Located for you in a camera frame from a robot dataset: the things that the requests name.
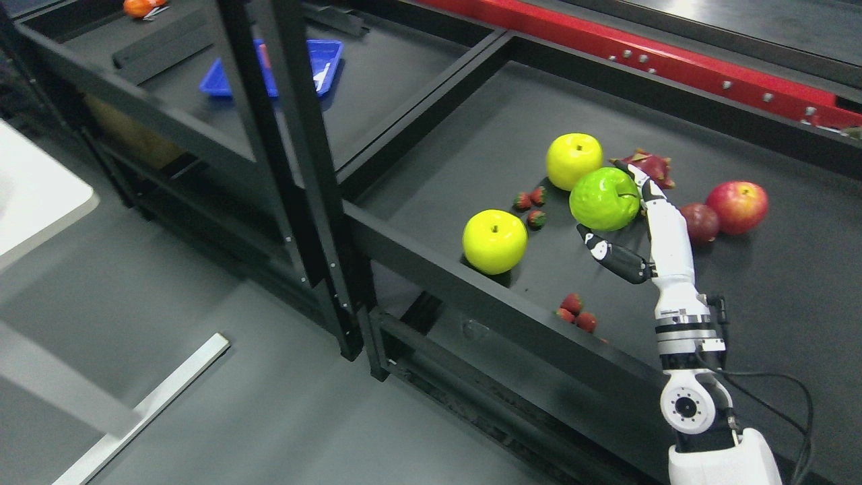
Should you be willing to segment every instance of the black metal frame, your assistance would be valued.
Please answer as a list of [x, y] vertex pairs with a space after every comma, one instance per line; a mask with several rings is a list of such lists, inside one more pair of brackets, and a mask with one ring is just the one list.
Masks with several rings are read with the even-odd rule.
[[[358, 15], [382, 16], [468, 47], [483, 40], [492, 30], [410, 3], [358, 0], [353, 6], [359, 9]], [[279, 9], [279, 18], [294, 19], [290, 22], [295, 25], [285, 29], [284, 22], [272, 22], [272, 8]], [[308, 309], [310, 317], [336, 336], [342, 355], [352, 360], [362, 348], [357, 319], [363, 318], [365, 293], [361, 288], [349, 288], [348, 283], [362, 280], [358, 275], [364, 271], [365, 263], [351, 257], [352, 244], [346, 226], [339, 220], [343, 213], [340, 197], [329, 195], [336, 194], [338, 189], [326, 138], [320, 136], [325, 133], [322, 119], [299, 115], [308, 113], [312, 105], [316, 110], [318, 101], [310, 80], [303, 77], [308, 69], [297, 74], [297, 69], [286, 68], [289, 63], [292, 66], [297, 62], [308, 63], [307, 51], [293, 52], [287, 47], [299, 39], [291, 28], [304, 31], [301, 13], [280, 11], [292, 8], [255, 2], [247, 9], [244, 3], [219, 2], [205, 9], [215, 32], [215, 35], [210, 32], [210, 36], [222, 54], [225, 73], [231, 85], [237, 86], [234, 100], [247, 145], [160, 102], [124, 79], [122, 72], [96, 66], [60, 43], [117, 19], [122, 13], [115, 3], [78, 0], [56, 4], [24, 16], [17, 23], [17, 30], [28, 41], [27, 48], [34, 53], [33, 57], [45, 61], [48, 68], [45, 78], [60, 79], [74, 93], [78, 100], [75, 112], [88, 113], [76, 90], [90, 93], [196, 156], [183, 157], [166, 169], [154, 170], [102, 137], [91, 117], [76, 120], [72, 130], [89, 140], [91, 152], [116, 180], [118, 192], [128, 205], [138, 208], [145, 217], [157, 217], [183, 236], [194, 238], [198, 245], [206, 243], [208, 253], [218, 261], [234, 271], [251, 275], [280, 297]], [[280, 55], [272, 56], [273, 71], [283, 93], [280, 105], [289, 113], [283, 118], [282, 124], [288, 127], [284, 134], [276, 123], [276, 113], [259, 71], [248, 68], [258, 62], [253, 46], [248, 43], [252, 35], [249, 19], [255, 14], [259, 16], [262, 9], [269, 9], [269, 15], [263, 16], [259, 26], [271, 38], [270, 43], [283, 45], [273, 51], [292, 56], [289, 61]], [[424, 91], [404, 100], [391, 118], [405, 116], [451, 71], [442, 73]], [[364, 139], [356, 141], [355, 150], [371, 144], [389, 126], [390, 122], [383, 120]], [[294, 174], [287, 158], [294, 155], [313, 159], [315, 164], [299, 164], [300, 173]], [[215, 188], [211, 186], [200, 190], [193, 180], [188, 180], [187, 175], [201, 172], [202, 167], [229, 171], [235, 183], [247, 185], [244, 189], [247, 192], [264, 189], [269, 194], [268, 210], [240, 204], [241, 215], [234, 214], [233, 208], [221, 200], [224, 194], [213, 192]]]
[[[862, 180], [862, 167], [852, 162], [859, 159], [860, 153], [860, 147], [855, 142], [849, 142], [837, 135], [824, 134], [799, 123], [790, 123], [687, 86], [647, 77], [642, 72], [620, 67], [607, 60], [592, 58], [550, 42], [509, 32], [495, 37], [491, 44], [466, 66], [460, 68], [431, 96], [422, 100], [407, 117], [398, 120], [373, 145], [359, 154], [353, 160], [352, 171], [339, 174], [339, 182], [346, 196], [355, 198], [368, 189], [374, 180], [396, 164], [402, 155], [509, 61], [550, 72], [688, 122]], [[824, 160], [821, 156], [824, 151], [838, 155]], [[353, 225], [354, 241], [364, 255], [434, 295], [432, 300], [439, 299], [446, 305], [469, 312], [471, 318], [533, 354], [549, 368], [562, 371], [574, 381], [600, 392], [608, 400], [605, 406], [614, 408], [621, 415], [637, 417], [640, 426], [651, 430], [633, 432], [632, 448], [612, 450], [617, 455], [615, 459], [626, 464], [621, 466], [618, 463], [617, 469], [637, 471], [631, 476], [617, 476], [608, 482], [626, 482], [627, 479], [635, 482], [666, 481], [666, 456], [656, 457], [644, 451], [662, 449], [662, 444], [659, 443], [670, 442], [662, 431], [666, 428], [664, 422], [658, 419], [657, 413], [652, 412], [655, 396], [659, 395], [665, 383], [660, 372], [626, 354], [601, 345], [593, 338], [564, 337], [567, 324], [549, 314], [547, 309], [537, 307], [506, 287], [477, 274], [461, 262], [435, 253], [420, 242], [393, 230], [386, 222], [357, 205], [346, 201], [345, 207]], [[419, 305], [427, 297], [421, 296], [416, 304]], [[482, 413], [473, 408], [464, 412], [464, 404], [458, 399], [465, 392], [447, 390], [447, 387], [467, 387], [478, 391], [497, 404], [507, 407], [510, 413], [526, 417], [531, 425], [540, 427], [546, 435], [554, 435], [555, 431], [562, 433], [563, 436], [554, 436], [557, 439], [550, 445], [553, 450], [551, 455], [563, 456], [567, 451], [577, 455], [580, 439], [592, 440], [597, 449], [602, 449], [609, 436], [602, 436], [600, 432], [587, 438], [561, 422], [553, 422], [553, 425], [542, 428], [547, 425], [548, 416], [534, 408], [525, 399], [526, 396], [512, 396], [500, 392], [500, 389], [505, 389], [504, 384], [492, 380], [459, 356], [424, 337], [433, 324], [427, 321], [416, 324], [410, 320], [411, 318], [407, 317], [399, 320], [384, 314], [381, 309], [372, 311], [371, 329], [366, 331], [371, 338], [366, 339], [366, 346], [376, 348], [376, 358], [371, 353], [369, 355], [373, 374], [380, 376], [392, 373], [422, 390], [489, 438], [547, 471], [560, 482], [581, 480], [577, 472], [570, 473], [566, 469], [566, 465], [572, 463], [571, 455], [566, 455], [565, 460], [557, 462], [549, 462], [544, 458], [537, 461], [537, 456], [547, 456], [548, 448], [538, 445], [530, 449], [528, 444], [517, 441], [517, 438], [512, 438], [495, 426], [489, 427], [487, 423], [492, 422], [499, 413]], [[519, 364], [515, 361], [509, 362], [509, 365]], [[442, 369], [442, 374], [446, 376], [443, 378], [444, 384], [435, 384], [440, 377], [439, 372], [429, 370], [434, 368]], [[621, 395], [626, 396], [624, 402], [613, 401], [613, 396]], [[514, 449], [506, 445], [512, 443], [512, 440], [518, 443]], [[784, 470], [790, 466], [790, 460], [786, 458], [779, 457], [778, 461], [780, 468]], [[812, 476], [811, 482], [826, 483], [819, 476]]]
[[[384, 4], [393, 8], [389, 12], [392, 18], [421, 23], [426, 28], [429, 18], [449, 18], [409, 3], [369, 0], [356, 4], [372, 14]], [[361, 333], [373, 375], [380, 380], [395, 375], [558, 482], [666, 482], [663, 446], [669, 442], [670, 432], [660, 416], [651, 412], [664, 385], [663, 377], [592, 337], [565, 337], [562, 329], [567, 324], [547, 310], [458, 261], [436, 254], [359, 208], [353, 201], [374, 180], [509, 61], [862, 180], [862, 167], [853, 163], [858, 159], [858, 146], [837, 135], [548, 42], [487, 28], [471, 30], [463, 23], [457, 23], [455, 37], [475, 41], [468, 54], [358, 141], [355, 155], [336, 172], [309, 79], [299, 3], [263, 0], [262, 8], [267, 15], [259, 26], [267, 42], [276, 46], [270, 52], [275, 53], [272, 66], [282, 98], [284, 133], [277, 128], [277, 115], [256, 68], [245, 8], [231, 0], [216, 0], [209, 9], [219, 31], [215, 42], [249, 137], [248, 148], [224, 140], [205, 123], [164, 106], [26, 25], [19, 29], [61, 78], [98, 93], [203, 158], [203, 162], [184, 164], [182, 171], [195, 170], [201, 163], [230, 163], [252, 173], [257, 167], [249, 162], [259, 161], [277, 214], [278, 234], [261, 236], [261, 230], [251, 222], [231, 217], [203, 194], [188, 190], [180, 177], [146, 168], [120, 149], [97, 141], [102, 158], [157, 187], [146, 194], [136, 189], [131, 197], [137, 205], [189, 235], [192, 241], [208, 243], [204, 247], [220, 261], [254, 274], [279, 294], [293, 295], [301, 308], [321, 318], [339, 338], [342, 355], [357, 355]], [[484, 38], [476, 39], [477, 32], [484, 32]], [[820, 155], [824, 149], [834, 158], [823, 160]], [[298, 163], [299, 176], [290, 169], [291, 158]], [[297, 181], [300, 176], [303, 186]], [[294, 240], [301, 228], [307, 232]], [[282, 264], [273, 267], [273, 257]], [[383, 264], [425, 292], [408, 314], [395, 318], [378, 308], [371, 261]], [[622, 447], [609, 439], [611, 431], [580, 432], [576, 424], [543, 410], [533, 401], [534, 396], [520, 394], [434, 342], [427, 334], [437, 321], [439, 309], [448, 306], [467, 309], [472, 317], [527, 354], [525, 358], [532, 359], [530, 365], [552, 369], [568, 382], [598, 393], [597, 399], [610, 413], [636, 421], [639, 432]], [[620, 395], [626, 399], [615, 399]]]

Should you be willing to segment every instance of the vertical metal post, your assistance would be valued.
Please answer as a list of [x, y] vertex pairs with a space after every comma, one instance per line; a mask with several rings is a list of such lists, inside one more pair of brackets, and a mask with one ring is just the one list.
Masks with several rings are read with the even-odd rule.
[[312, 80], [303, 9], [297, 0], [265, 0], [259, 7], [262, 15], [258, 24], [270, 56], [290, 148], [299, 165], [326, 257], [332, 295], [341, 308], [351, 312], [351, 295], [355, 294], [348, 287], [346, 275], [351, 273], [353, 245]]
[[[274, 25], [276, 16], [286, 17], [281, 12], [272, 13], [272, 9], [262, 16], [264, 18], [259, 18], [258, 24], [264, 32], [270, 33], [265, 37], [273, 60], [273, 73], [280, 79], [279, 102], [286, 115], [289, 140], [281, 136], [272, 101], [265, 89], [245, 4], [237, 0], [215, 0], [207, 11], [216, 29], [215, 45], [222, 55], [237, 110], [255, 159], [267, 175], [265, 183], [275, 198], [273, 205], [286, 246], [291, 252], [298, 250], [302, 257], [308, 272], [301, 276], [303, 282], [310, 283], [313, 278], [322, 280], [324, 287], [316, 291], [320, 295], [320, 305], [324, 306], [322, 314], [339, 341], [341, 354], [352, 360], [362, 346], [353, 317], [352, 292], [347, 288], [344, 275], [349, 269], [352, 246], [343, 224], [332, 155], [312, 85], [302, 11], [299, 3], [288, 3], [295, 7], [291, 12], [296, 16], [298, 27], [291, 24], [286, 29], [298, 28], [298, 35], [283, 38], [278, 34], [284, 26]], [[289, 55], [281, 55], [285, 49], [290, 50]], [[290, 153], [296, 156], [305, 190], [299, 188], [288, 164], [288, 147], [293, 147]], [[324, 288], [325, 298], [321, 294]]]
[[297, 283], [313, 286], [316, 278], [308, 272], [322, 265], [316, 250], [318, 243], [313, 231], [294, 230], [295, 225], [299, 225], [296, 223], [305, 219], [303, 194], [288, 166], [253, 45], [246, 3], [215, 0], [207, 3], [206, 12], [234, 104], [259, 164], [261, 185], [269, 192], [282, 244], [297, 273]]

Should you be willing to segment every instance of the black cable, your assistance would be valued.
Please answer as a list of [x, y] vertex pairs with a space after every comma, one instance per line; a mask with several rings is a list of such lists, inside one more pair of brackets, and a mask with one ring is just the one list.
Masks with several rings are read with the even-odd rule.
[[[794, 428], [796, 428], [799, 432], [802, 433], [803, 443], [799, 448], [799, 452], [796, 454], [796, 466], [794, 467], [793, 475], [790, 478], [790, 485], [798, 485], [802, 483], [802, 481], [805, 479], [805, 476], [809, 473], [809, 470], [811, 468], [811, 459], [814, 456], [814, 443], [811, 440], [811, 432], [814, 429], [814, 401], [811, 399], [811, 392], [809, 392], [808, 388], [805, 387], [805, 384], [803, 384], [802, 381], [792, 375], [780, 374], [776, 372], [729, 372], [720, 368], [714, 368], [710, 366], [703, 360], [699, 352], [695, 352], [695, 357], [700, 363], [700, 365], [702, 365], [704, 368], [707, 368], [715, 372], [716, 374], [721, 375], [729, 384], [739, 389], [743, 394], [757, 401], [761, 406], [775, 413], [779, 418], [788, 422], [790, 425], [792, 425]], [[778, 377], [797, 384], [799, 388], [802, 389], [803, 394], [805, 395], [805, 405], [807, 411], [805, 426], [800, 425], [793, 418], [779, 411], [775, 406], [761, 399], [748, 389], [742, 387], [738, 382], [732, 379], [732, 377]]]

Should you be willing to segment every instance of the orange fruit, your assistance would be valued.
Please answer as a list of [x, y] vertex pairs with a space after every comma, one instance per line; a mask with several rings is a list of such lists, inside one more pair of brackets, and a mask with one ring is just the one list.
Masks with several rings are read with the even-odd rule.
[[126, 15], [133, 18], [143, 18], [156, 7], [165, 4], [165, 0], [125, 0], [122, 9]]

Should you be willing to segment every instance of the red apple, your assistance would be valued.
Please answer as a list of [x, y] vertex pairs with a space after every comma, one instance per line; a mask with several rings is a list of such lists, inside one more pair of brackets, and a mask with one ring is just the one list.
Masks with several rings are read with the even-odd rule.
[[724, 182], [712, 189], [706, 205], [718, 214], [721, 232], [730, 235], [751, 230], [766, 217], [769, 198], [763, 187], [744, 180]]
[[679, 208], [685, 217], [685, 227], [689, 231], [692, 246], [712, 243], [718, 236], [720, 222], [718, 214], [706, 204], [688, 204]]

